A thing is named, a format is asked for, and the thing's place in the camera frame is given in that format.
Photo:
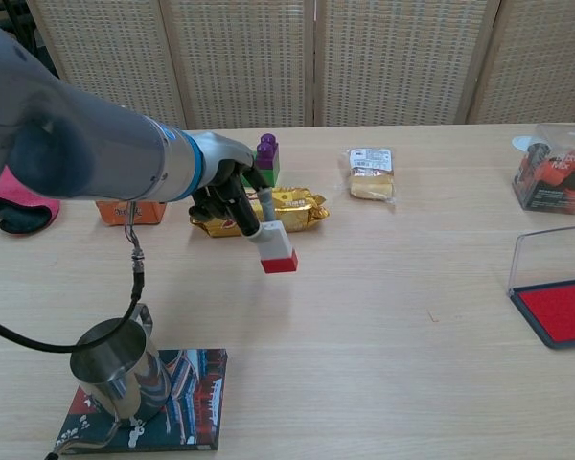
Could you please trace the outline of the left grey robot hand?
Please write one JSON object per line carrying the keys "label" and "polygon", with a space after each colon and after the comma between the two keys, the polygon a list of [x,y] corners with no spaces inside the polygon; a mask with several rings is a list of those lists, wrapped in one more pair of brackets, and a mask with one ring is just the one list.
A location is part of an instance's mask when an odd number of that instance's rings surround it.
{"label": "left grey robot hand", "polygon": [[230,219],[268,256],[291,252],[285,227],[275,215],[272,189],[251,149],[214,132],[194,134],[192,139],[203,155],[204,171],[193,192],[190,217],[199,222]]}

